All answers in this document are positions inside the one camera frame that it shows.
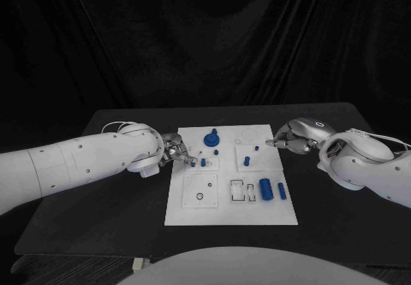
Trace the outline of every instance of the black backdrop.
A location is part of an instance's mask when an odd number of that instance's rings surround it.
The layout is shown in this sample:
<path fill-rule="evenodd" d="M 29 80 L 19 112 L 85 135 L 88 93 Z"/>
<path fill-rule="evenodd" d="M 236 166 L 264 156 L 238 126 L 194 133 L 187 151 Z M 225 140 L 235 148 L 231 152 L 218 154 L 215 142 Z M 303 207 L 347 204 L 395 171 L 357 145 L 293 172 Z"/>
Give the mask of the black backdrop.
<path fill-rule="evenodd" d="M 79 136 L 98 109 L 314 102 L 411 140 L 406 0 L 1 4 L 0 152 Z"/>

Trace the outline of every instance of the white round object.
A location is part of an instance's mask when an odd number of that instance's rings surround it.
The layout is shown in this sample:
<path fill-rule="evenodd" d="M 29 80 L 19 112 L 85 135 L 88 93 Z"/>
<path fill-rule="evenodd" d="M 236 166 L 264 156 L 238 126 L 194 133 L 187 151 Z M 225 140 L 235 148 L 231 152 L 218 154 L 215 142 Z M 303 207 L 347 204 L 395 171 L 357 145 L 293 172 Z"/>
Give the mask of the white round object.
<path fill-rule="evenodd" d="M 245 129 L 242 131 L 242 137 L 248 141 L 254 141 L 256 139 L 258 133 L 255 129 Z"/>
<path fill-rule="evenodd" d="M 275 249 L 220 247 L 184 252 L 141 269 L 118 285 L 385 284 L 357 271 Z"/>

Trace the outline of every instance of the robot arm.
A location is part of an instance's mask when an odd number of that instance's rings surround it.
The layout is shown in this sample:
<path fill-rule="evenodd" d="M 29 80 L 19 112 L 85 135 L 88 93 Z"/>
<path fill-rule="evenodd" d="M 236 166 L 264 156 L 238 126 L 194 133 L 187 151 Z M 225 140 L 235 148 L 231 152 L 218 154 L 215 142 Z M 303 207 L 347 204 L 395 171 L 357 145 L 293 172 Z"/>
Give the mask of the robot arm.
<path fill-rule="evenodd" d="M 43 147 L 0 154 L 0 215 L 17 205 L 92 183 L 125 168 L 141 177 L 170 160 L 196 162 L 179 134 L 160 135 L 131 123 L 117 133 L 88 135 Z"/>
<path fill-rule="evenodd" d="M 356 129 L 336 133 L 318 120 L 298 118 L 265 143 L 297 154 L 318 149 L 317 167 L 342 187 L 356 191 L 366 186 L 380 197 L 411 208 L 411 151 L 393 155 L 370 135 Z"/>

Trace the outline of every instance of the black table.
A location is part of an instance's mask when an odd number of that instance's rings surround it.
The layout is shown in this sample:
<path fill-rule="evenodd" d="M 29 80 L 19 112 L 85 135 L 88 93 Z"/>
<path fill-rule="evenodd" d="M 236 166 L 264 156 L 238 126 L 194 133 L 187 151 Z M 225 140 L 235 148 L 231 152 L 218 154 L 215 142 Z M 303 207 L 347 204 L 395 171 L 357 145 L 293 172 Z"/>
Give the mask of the black table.
<path fill-rule="evenodd" d="M 177 127 L 269 124 L 297 117 L 342 132 L 369 131 L 349 103 L 194 109 L 99 110 L 82 135 L 114 121 L 144 122 L 160 133 Z M 104 130 L 115 132 L 118 124 Z M 297 226 L 164 226 L 171 163 L 143 179 L 127 170 L 43 198 L 16 245 L 17 254 L 164 258 L 215 246 L 282 249 L 339 263 L 411 264 L 411 209 L 369 190 L 342 188 L 317 169 L 317 151 L 280 150 Z"/>

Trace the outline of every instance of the small blue piece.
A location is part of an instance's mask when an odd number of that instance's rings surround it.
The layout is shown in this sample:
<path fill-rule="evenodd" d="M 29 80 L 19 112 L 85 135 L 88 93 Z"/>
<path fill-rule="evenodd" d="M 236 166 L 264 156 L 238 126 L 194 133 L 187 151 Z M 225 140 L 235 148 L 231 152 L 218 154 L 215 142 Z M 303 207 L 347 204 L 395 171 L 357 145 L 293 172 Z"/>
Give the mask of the small blue piece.
<path fill-rule="evenodd" d="M 249 156 L 245 156 L 243 165 L 249 166 Z"/>
<path fill-rule="evenodd" d="M 262 200 L 272 200 L 274 194 L 272 194 L 269 179 L 264 178 L 259 180 L 259 188 L 261 188 Z"/>
<path fill-rule="evenodd" d="M 212 129 L 212 133 L 203 137 L 203 143 L 207 147 L 215 147 L 220 143 L 220 138 L 216 134 L 216 129 Z"/>
<path fill-rule="evenodd" d="M 285 196 L 285 191 L 284 191 L 284 185 L 282 185 L 282 183 L 278 183 L 278 190 L 280 190 L 281 200 L 285 200 L 285 199 L 287 199 L 287 196 Z"/>

